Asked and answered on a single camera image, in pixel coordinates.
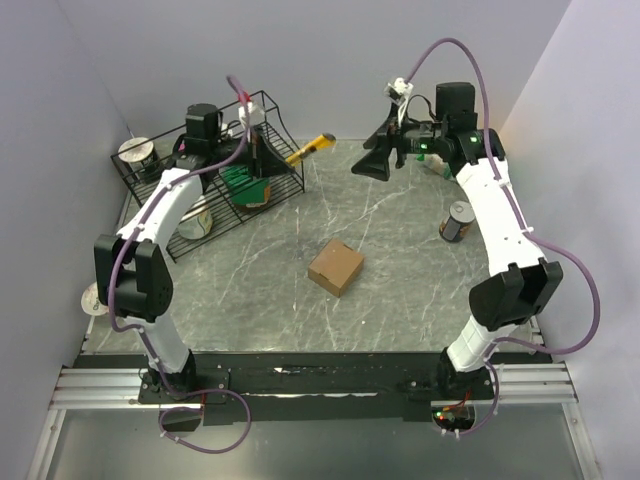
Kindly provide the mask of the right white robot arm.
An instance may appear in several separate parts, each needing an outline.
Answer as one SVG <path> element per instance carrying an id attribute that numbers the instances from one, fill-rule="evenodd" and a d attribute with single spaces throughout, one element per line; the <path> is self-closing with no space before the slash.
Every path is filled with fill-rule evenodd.
<path id="1" fill-rule="evenodd" d="M 385 87 L 389 114 L 365 141 L 366 153 L 351 171 L 386 181 L 391 155 L 397 167 L 403 167 L 410 154 L 436 154 L 449 165 L 471 205 L 487 252 L 489 276 L 471 288 L 470 318 L 445 349 L 437 374 L 439 391 L 456 399 L 471 388 L 470 372 L 483 366 L 491 342 L 510 335 L 544 309 L 563 271 L 525 236 L 499 136 L 477 127 L 474 86 L 437 85 L 436 112 L 426 121 L 413 121 L 406 114 L 412 91 L 412 84 L 403 78 Z"/>

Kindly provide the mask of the aluminium rail frame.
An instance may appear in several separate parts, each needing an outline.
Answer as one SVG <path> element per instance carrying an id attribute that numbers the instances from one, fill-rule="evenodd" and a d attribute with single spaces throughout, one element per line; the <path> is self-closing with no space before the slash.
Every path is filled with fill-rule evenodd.
<path id="1" fill-rule="evenodd" d="M 142 397 L 144 368 L 61 370 L 51 410 L 170 408 L 169 401 Z M 500 405 L 569 404 L 578 401 L 564 364 L 503 365 L 496 368 Z"/>

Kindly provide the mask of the brown cardboard express box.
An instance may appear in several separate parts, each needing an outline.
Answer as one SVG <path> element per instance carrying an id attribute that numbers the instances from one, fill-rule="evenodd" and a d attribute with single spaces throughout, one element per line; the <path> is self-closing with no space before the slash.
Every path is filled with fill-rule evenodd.
<path id="1" fill-rule="evenodd" d="M 311 261 L 308 278 L 340 298 L 362 271 L 364 262 L 362 253 L 332 238 Z"/>

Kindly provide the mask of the white yogurt cup on table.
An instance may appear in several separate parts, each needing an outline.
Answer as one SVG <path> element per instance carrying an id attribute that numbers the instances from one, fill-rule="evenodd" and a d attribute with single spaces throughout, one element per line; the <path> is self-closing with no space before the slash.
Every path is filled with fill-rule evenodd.
<path id="1" fill-rule="evenodd" d="M 93 282 L 84 290 L 80 305 L 83 312 L 92 317 L 103 316 L 109 312 L 108 306 L 104 305 L 99 299 L 96 282 Z"/>

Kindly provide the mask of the green chips bag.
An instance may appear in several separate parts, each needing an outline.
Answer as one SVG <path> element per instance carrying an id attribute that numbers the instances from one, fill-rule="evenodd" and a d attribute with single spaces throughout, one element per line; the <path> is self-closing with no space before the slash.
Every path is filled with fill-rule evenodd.
<path id="1" fill-rule="evenodd" d="M 416 157 L 416 160 L 421 162 L 426 168 L 440 175 L 446 180 L 455 179 L 449 164 L 444 162 L 436 154 L 420 154 Z"/>

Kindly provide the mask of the white toilet paper roll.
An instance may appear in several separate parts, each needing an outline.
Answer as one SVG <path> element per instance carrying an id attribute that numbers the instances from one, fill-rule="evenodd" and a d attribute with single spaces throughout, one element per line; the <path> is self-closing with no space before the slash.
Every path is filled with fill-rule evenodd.
<path id="1" fill-rule="evenodd" d="M 204 197 L 200 197 L 185 213 L 177 227 L 178 234 L 186 240 L 199 240 L 207 236 L 214 221 Z"/>

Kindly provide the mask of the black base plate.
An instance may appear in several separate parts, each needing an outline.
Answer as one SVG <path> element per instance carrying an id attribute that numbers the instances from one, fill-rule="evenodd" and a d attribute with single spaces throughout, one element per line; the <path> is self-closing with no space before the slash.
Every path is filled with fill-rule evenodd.
<path id="1" fill-rule="evenodd" d="M 209 353 L 188 362 L 188 387 L 169 395 L 156 374 L 139 390 L 143 405 L 204 409 L 204 423 L 400 418 L 429 422 L 436 402 L 469 393 L 489 400 L 489 373 L 446 380 L 437 352 Z"/>

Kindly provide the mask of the yellow utility knife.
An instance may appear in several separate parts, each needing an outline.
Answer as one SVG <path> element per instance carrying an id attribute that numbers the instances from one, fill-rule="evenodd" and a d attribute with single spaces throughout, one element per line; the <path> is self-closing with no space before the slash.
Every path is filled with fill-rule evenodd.
<path id="1" fill-rule="evenodd" d="M 317 136 L 315 139 L 308 142 L 302 148 L 291 154 L 286 158 L 286 163 L 292 167 L 298 165 L 307 157 L 311 156 L 313 153 L 334 146 L 336 143 L 336 137 L 330 133 L 322 133 Z"/>

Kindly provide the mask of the black yogurt cup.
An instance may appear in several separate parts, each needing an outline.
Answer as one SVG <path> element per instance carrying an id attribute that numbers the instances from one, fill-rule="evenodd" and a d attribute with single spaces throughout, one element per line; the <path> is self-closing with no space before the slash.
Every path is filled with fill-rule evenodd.
<path id="1" fill-rule="evenodd" d="M 125 141 L 119 147 L 117 155 L 142 182 L 149 184 L 160 178 L 163 165 L 149 138 L 134 137 Z"/>

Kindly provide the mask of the green lidded cup noodle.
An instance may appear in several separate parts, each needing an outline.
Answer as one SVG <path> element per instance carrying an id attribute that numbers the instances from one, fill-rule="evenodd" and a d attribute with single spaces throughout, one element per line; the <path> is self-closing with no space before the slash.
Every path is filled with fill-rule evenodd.
<path id="1" fill-rule="evenodd" d="M 254 178 L 242 166 L 225 167 L 221 178 L 227 187 L 231 203 L 242 211 L 265 207 L 271 198 L 269 178 Z"/>

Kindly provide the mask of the dark metal can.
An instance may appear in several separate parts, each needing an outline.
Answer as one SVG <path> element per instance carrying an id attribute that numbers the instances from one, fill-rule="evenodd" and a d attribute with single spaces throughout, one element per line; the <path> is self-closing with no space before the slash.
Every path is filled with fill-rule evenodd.
<path id="1" fill-rule="evenodd" d="M 475 221 L 475 213 L 466 201 L 453 202 L 448 216 L 439 226 L 440 237 L 449 243 L 461 242 Z"/>

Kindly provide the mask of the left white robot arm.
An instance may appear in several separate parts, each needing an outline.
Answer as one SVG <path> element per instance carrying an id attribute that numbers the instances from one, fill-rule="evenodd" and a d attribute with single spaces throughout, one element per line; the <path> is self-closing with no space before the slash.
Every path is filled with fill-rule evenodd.
<path id="1" fill-rule="evenodd" d="M 198 389 L 195 359 L 168 313 L 173 280 L 165 255 L 182 218 L 223 170 L 244 167 L 256 178 L 291 172 L 269 142 L 264 111 L 251 99 L 239 103 L 240 130 L 223 113 L 200 103 L 187 110 L 185 131 L 165 161 L 159 181 L 134 218 L 94 244 L 96 286 L 111 327 L 134 332 L 142 341 L 151 380 L 174 401 Z"/>

